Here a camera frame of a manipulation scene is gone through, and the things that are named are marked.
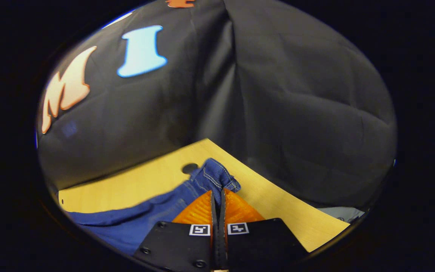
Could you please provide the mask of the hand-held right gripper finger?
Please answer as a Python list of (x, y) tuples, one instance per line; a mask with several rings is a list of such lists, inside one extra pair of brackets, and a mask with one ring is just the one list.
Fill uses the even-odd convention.
[(210, 272), (216, 267), (216, 202), (211, 190), (173, 221), (158, 221), (133, 257), (161, 272)]
[(219, 260), (230, 272), (285, 272), (309, 252), (281, 218), (264, 218), (237, 193), (221, 194)]

